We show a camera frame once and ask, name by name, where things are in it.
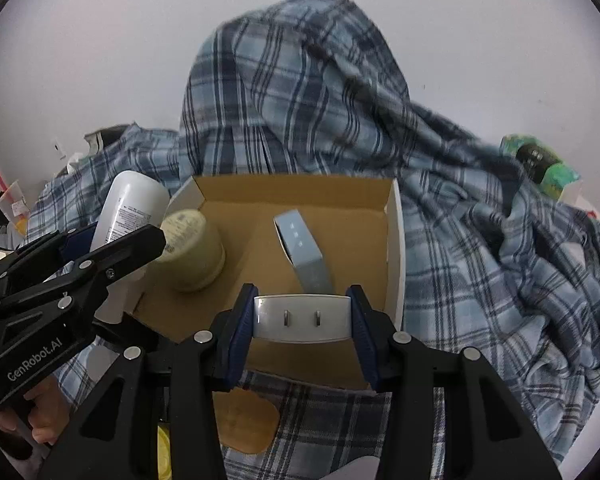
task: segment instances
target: plaid blanket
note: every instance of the plaid blanket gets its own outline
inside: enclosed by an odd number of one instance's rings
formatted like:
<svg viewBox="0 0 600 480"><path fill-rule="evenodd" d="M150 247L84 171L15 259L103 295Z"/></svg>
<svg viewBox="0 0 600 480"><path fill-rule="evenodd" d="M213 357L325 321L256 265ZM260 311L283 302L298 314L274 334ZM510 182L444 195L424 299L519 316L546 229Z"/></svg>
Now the plaid blanket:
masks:
<svg viewBox="0 0 600 480"><path fill-rule="evenodd" d="M170 192L192 174L396 178L403 328L446 351L478 347L557 462L600 398L600 224L540 194L514 158L411 102L381 33L350 0L286 0L221 25L190 72L179 134L130 126L47 186L28 239L96 220L121 170ZM59 371L76 402L89 389L85 354ZM243 381L282 418L263 454L224 450L229 478L320 478L379 455L388 396L251 372ZM431 475L441 478L439 394L436 411Z"/></svg>

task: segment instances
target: yellow jar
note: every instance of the yellow jar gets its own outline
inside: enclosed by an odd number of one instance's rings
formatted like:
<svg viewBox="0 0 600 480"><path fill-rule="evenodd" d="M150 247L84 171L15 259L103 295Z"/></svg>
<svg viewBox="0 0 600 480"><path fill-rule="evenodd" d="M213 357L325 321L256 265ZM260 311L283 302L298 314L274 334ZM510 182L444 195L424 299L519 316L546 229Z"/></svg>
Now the yellow jar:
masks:
<svg viewBox="0 0 600 480"><path fill-rule="evenodd" d="M161 426L158 426L158 480L171 480L171 441Z"/></svg>
<svg viewBox="0 0 600 480"><path fill-rule="evenodd" d="M200 290L216 279L224 266L224 247L218 229L200 211L175 212L160 229L166 245L154 267L161 279L181 292Z"/></svg>

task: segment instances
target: electrical outlet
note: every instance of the electrical outlet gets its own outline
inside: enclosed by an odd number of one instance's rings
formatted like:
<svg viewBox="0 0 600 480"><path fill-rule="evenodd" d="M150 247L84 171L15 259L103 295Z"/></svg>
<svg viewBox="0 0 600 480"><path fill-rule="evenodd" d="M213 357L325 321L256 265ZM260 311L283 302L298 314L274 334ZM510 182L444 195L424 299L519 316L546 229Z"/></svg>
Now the electrical outlet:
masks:
<svg viewBox="0 0 600 480"><path fill-rule="evenodd" d="M64 148L62 148L62 144L60 144L60 141L57 137L51 137L51 145L54 147L54 150L56 150L56 155L58 158L60 160L65 160L66 153L64 152Z"/></svg>

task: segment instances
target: blue gripper pad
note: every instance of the blue gripper pad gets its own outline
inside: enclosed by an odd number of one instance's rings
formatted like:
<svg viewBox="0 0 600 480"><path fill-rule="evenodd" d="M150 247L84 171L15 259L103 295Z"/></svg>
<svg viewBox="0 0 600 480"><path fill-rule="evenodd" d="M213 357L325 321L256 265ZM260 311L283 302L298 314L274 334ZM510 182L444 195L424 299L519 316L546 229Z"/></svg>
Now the blue gripper pad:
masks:
<svg viewBox="0 0 600 480"><path fill-rule="evenodd" d="M247 361L251 338L253 338L253 301L257 295L258 288L251 283L245 283L234 306L234 312L239 310L241 312L237 319L230 319L227 322L227 325L232 323L235 327L229 343L228 364L224 374L224 384L229 389L235 387L240 380Z"/></svg>
<svg viewBox="0 0 600 480"><path fill-rule="evenodd" d="M78 228L75 233L68 236L66 244L60 249L64 263L67 264L89 253L96 225L97 223L91 224L87 228Z"/></svg>
<svg viewBox="0 0 600 480"><path fill-rule="evenodd" d="M351 298L351 337L358 354L358 362L365 380L375 390L379 381L378 350L371 337L371 331L364 314L364 309L368 308L370 310L370 306L362 287L359 285L350 286L347 289L347 296Z"/></svg>

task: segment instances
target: white plastic bottle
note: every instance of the white plastic bottle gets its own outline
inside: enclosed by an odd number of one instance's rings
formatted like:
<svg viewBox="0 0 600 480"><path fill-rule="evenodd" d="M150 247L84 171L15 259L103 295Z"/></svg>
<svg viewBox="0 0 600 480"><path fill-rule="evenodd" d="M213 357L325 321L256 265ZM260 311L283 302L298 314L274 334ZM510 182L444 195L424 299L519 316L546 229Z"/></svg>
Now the white plastic bottle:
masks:
<svg viewBox="0 0 600 480"><path fill-rule="evenodd" d="M102 208L91 251L147 224L160 227L168 205L169 192L162 184L135 171L119 173ZM125 307L138 302L145 272L143 267L109 285L109 297L95 317L105 323L119 323Z"/></svg>

